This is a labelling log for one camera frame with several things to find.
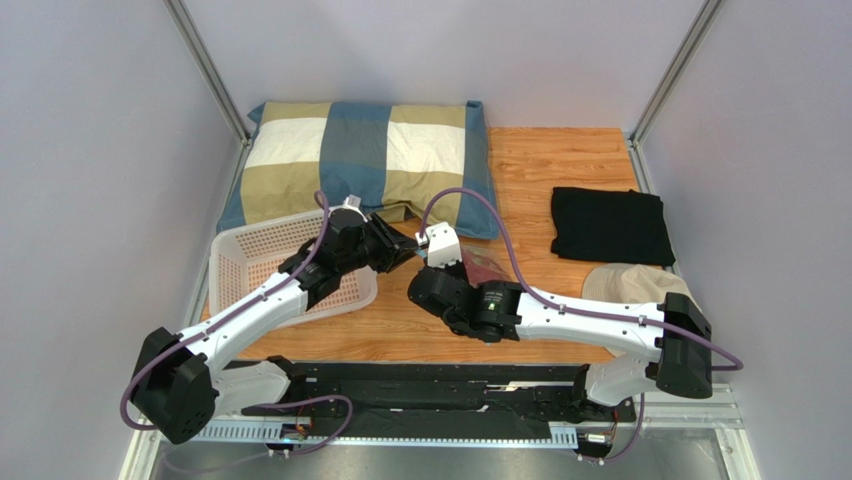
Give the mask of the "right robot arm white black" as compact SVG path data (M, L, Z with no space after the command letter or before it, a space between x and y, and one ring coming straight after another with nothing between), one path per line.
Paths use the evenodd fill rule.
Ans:
M444 269L422 268L409 299L456 335L487 344L560 340L617 350L620 357L581 368L578 400L612 407L648 391L706 399L713 394L712 329L691 298L618 304L560 297L521 284L478 286Z

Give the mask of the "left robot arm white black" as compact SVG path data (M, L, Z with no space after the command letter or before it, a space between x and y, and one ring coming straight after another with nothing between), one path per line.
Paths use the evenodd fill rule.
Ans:
M285 360L234 367L237 355L334 294L344 276L364 268L389 273L418 248L376 215L347 207L325 212L319 234L243 299L178 333L159 328L145 338L120 401L122 420L181 444L217 416L283 399L292 382ZM130 418L129 405L147 424Z

